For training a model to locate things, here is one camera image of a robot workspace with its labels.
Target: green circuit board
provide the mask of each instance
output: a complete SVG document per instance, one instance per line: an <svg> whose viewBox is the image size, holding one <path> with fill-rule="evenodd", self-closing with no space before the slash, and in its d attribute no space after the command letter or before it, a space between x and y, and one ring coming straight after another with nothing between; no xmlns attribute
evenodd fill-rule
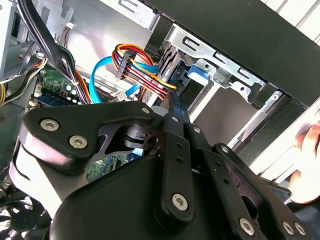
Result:
<svg viewBox="0 0 320 240"><path fill-rule="evenodd" d="M45 74L43 75L41 83L43 88L46 88L64 98L67 97L70 91L75 89L72 84L56 70L45 69L44 71Z"/></svg>

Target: finger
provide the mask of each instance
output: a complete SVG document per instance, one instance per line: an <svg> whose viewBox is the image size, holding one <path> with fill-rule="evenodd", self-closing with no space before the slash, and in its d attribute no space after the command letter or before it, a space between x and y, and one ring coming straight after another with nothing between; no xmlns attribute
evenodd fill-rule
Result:
<svg viewBox="0 0 320 240"><path fill-rule="evenodd" d="M305 137L307 135L307 132L301 134L297 137L297 139L294 141L293 146L301 151L302 143L305 140Z"/></svg>
<svg viewBox="0 0 320 240"><path fill-rule="evenodd" d="M302 146L301 152L306 158L314 159L316 156L316 146L319 141L320 125L313 125L306 134Z"/></svg>

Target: metal bracket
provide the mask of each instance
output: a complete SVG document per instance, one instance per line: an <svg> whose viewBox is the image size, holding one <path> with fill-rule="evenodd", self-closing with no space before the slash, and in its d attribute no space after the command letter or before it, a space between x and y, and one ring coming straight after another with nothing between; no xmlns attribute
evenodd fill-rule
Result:
<svg viewBox="0 0 320 240"><path fill-rule="evenodd" d="M70 22L74 9L72 7L62 17L64 0L39 0L36 6L54 41L59 43L64 27Z"/></svg>
<svg viewBox="0 0 320 240"><path fill-rule="evenodd" d="M9 40L14 22L16 6L13 2L4 0L0 4L0 80L5 73Z"/></svg>
<svg viewBox="0 0 320 240"><path fill-rule="evenodd" d="M225 69L248 86L253 86L254 83L258 83L262 88L266 85L263 80L227 58L213 47L199 40L191 33L180 28L177 24L173 24L165 40L193 58L209 60L215 65Z"/></svg>
<svg viewBox="0 0 320 240"><path fill-rule="evenodd" d="M100 0L140 26L153 32L160 16L138 0Z"/></svg>

